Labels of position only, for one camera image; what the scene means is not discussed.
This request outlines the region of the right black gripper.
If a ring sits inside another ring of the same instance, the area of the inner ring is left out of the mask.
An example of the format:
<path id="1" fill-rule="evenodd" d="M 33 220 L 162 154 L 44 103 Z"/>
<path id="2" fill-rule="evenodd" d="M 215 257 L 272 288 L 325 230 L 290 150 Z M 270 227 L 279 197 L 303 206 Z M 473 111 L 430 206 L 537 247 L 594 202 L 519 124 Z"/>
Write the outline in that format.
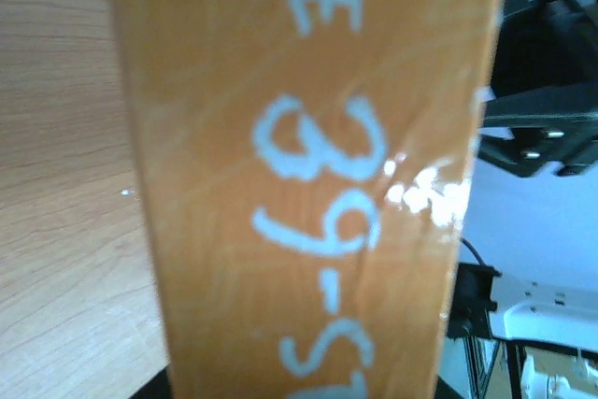
<path id="1" fill-rule="evenodd" d="M 504 0 L 477 157 L 520 178 L 551 162 L 558 177 L 597 162 L 597 0 Z"/>

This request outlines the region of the orange treehouse paperback book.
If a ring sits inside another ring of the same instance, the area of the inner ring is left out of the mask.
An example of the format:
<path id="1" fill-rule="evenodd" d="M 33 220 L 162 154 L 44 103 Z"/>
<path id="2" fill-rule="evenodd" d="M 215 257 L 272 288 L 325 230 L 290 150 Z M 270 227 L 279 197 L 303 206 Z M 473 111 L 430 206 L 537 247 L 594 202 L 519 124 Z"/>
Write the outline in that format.
<path id="1" fill-rule="evenodd" d="M 431 398 L 498 0 L 113 0 L 177 398 Z"/>

